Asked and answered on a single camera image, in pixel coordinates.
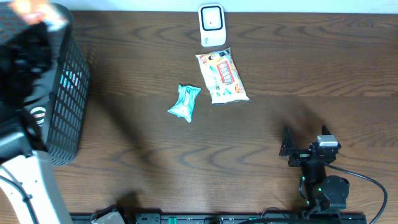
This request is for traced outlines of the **small orange snack packet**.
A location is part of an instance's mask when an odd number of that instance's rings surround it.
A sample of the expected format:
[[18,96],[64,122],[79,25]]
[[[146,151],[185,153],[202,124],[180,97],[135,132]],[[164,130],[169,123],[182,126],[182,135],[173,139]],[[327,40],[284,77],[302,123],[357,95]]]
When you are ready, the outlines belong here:
[[49,32],[59,31],[69,23],[48,0],[13,0],[7,5],[28,25],[43,22]]

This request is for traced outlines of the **teal wet wipes pack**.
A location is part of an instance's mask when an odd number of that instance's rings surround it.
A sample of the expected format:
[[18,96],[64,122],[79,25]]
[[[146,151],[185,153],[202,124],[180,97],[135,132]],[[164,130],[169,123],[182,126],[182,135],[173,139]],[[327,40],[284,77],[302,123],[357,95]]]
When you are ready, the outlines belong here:
[[168,110],[168,112],[179,118],[184,118],[188,123],[191,123],[195,101],[200,92],[201,88],[199,87],[179,85],[178,100],[176,104]]

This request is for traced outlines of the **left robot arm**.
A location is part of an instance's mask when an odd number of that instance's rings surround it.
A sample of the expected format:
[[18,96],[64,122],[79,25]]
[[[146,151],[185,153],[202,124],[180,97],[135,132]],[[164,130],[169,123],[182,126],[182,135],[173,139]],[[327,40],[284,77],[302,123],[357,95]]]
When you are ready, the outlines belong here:
[[52,67],[44,22],[1,44],[1,188],[20,223],[71,223],[41,130],[25,108]]

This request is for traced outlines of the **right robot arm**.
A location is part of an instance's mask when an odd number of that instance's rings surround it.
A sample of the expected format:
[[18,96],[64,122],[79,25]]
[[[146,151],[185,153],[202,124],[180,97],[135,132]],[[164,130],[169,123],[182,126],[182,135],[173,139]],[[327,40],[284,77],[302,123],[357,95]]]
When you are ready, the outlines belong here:
[[288,166],[301,168],[299,192],[308,204],[303,212],[305,218],[340,213],[346,208],[349,182],[337,175],[327,175],[325,170],[325,166],[336,160],[340,149],[340,143],[325,125],[321,135],[306,149],[297,149],[289,129],[284,128],[279,155],[289,158]]

